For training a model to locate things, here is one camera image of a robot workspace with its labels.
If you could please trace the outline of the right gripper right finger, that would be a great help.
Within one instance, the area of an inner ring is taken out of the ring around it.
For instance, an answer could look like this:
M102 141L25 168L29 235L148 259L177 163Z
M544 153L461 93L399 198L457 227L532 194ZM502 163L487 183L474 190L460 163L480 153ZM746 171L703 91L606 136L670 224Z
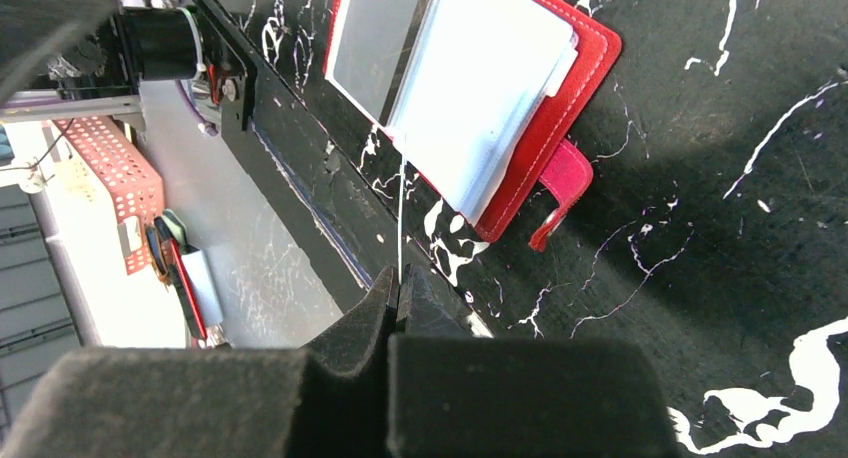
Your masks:
M650 360L615 339L387 340L391 457L675 457Z

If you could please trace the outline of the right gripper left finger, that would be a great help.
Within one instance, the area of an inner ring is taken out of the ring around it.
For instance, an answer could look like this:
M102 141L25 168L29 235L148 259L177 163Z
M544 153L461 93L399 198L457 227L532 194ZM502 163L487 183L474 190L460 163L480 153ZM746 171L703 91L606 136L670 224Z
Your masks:
M289 349L83 348L41 379L5 457L382 457L399 273Z

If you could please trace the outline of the red card holder wallet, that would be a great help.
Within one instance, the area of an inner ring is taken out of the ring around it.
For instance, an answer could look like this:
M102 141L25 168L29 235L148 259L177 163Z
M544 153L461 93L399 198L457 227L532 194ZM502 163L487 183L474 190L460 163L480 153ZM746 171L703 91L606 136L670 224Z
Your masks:
M544 185L557 207L530 239L543 251L593 178L567 132L621 50L563 0L430 0L388 125L364 116L396 150L406 134L407 162L487 242Z

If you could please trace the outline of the black VIP card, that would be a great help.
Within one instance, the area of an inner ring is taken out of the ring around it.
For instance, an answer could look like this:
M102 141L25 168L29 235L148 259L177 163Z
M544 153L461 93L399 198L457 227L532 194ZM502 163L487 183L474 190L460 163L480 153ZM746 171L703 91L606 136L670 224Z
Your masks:
M404 246L404 238L403 238L403 219L404 219L404 203L405 203L405 190L406 190L406 166L407 166L407 155L406 152L408 150L406 134L402 132L400 129L396 130L397 136L395 137L394 144L400 154L400 164L398 168L399 175L399 187L398 187L398 195L397 195L397 227L396 227L396 238L397 238L397 268L398 268L398 282L400 285L403 284L403 246Z
M335 0L325 78L386 127L430 0Z

